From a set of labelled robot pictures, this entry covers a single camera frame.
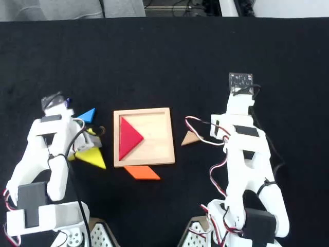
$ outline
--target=circuit board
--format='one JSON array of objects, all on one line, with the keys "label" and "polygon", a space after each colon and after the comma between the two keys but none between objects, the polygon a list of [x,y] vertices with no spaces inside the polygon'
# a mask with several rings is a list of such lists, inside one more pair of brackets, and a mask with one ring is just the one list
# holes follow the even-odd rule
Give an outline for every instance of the circuit board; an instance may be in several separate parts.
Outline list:
[{"label": "circuit board", "polygon": [[[230,73],[230,93],[237,92],[238,90],[251,85],[253,85],[252,74]],[[243,90],[241,94],[253,95],[253,87],[250,87],[249,90]]]}]

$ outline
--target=white robotic arm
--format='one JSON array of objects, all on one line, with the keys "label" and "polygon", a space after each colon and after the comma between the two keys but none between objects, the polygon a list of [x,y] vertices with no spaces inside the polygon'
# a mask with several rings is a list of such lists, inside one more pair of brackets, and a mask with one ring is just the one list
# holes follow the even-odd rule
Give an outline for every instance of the white robotic arm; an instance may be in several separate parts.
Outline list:
[{"label": "white robotic arm", "polygon": [[[211,115],[210,136],[225,142],[229,183],[223,193],[225,200],[213,200],[207,207],[203,206],[208,229],[194,233],[207,237],[208,247],[209,238],[220,247],[281,246],[275,237],[285,237],[289,232],[289,219],[273,176],[265,132],[256,128],[248,115],[249,107],[254,104],[255,86],[258,85],[253,84],[252,75],[231,73],[227,111]],[[245,190],[256,193],[267,211],[245,208]],[[182,240],[180,246],[188,246],[186,243]]]},{"label": "white robotic arm", "polygon": [[[84,122],[72,118],[74,112],[67,109],[60,94],[46,98],[43,110],[45,116],[33,122],[22,160],[6,186],[17,207],[17,210],[7,212],[7,232],[9,236],[19,236],[54,230],[68,235],[74,232],[81,236],[83,233],[86,239],[87,230],[79,203],[55,205],[51,202],[62,200],[65,196],[69,172],[67,157],[76,151],[100,147],[100,138],[84,132]],[[32,183],[46,169],[51,170],[49,182]],[[83,202],[81,206],[88,221],[89,209]]]}]

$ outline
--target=blue triangle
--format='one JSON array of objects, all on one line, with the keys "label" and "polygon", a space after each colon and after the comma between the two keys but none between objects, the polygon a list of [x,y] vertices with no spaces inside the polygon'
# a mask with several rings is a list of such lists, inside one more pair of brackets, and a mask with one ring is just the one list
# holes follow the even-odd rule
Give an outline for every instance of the blue triangle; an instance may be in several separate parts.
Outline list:
[{"label": "blue triangle", "polygon": [[78,118],[84,120],[87,123],[91,123],[95,114],[95,108],[92,108],[90,111],[80,115]]}]

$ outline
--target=white wall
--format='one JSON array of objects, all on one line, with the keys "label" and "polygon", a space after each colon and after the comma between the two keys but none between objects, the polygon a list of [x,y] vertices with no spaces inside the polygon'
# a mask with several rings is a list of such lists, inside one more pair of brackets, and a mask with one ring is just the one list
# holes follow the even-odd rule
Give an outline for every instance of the white wall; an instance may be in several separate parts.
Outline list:
[{"label": "white wall", "polygon": [[257,17],[327,17],[329,0],[255,0]]}]

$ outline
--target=black tablecloth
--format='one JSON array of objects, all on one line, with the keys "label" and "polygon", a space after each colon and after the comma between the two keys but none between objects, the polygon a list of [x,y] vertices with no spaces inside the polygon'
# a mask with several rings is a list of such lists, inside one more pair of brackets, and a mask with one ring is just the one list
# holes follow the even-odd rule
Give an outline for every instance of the black tablecloth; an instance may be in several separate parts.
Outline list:
[{"label": "black tablecloth", "polygon": [[[107,129],[107,170],[73,164],[91,216],[105,219],[123,247],[175,246],[189,219],[203,214],[199,204],[221,198],[208,168],[224,157],[215,146],[180,146],[184,116],[225,112],[229,72],[253,73],[263,87],[255,112],[286,161],[277,180],[291,226],[279,241],[323,245],[328,26],[329,19],[245,18],[0,23],[0,187],[22,157],[32,121],[42,116],[40,99],[62,90],[77,114],[95,107],[95,123]],[[113,168],[113,110],[156,107],[171,109],[176,164],[154,167],[161,181],[135,181]],[[198,128],[209,133],[209,126]],[[226,186],[226,168],[215,177]],[[70,187],[67,199],[74,200]],[[27,235],[23,246],[50,246],[53,238]]]}]

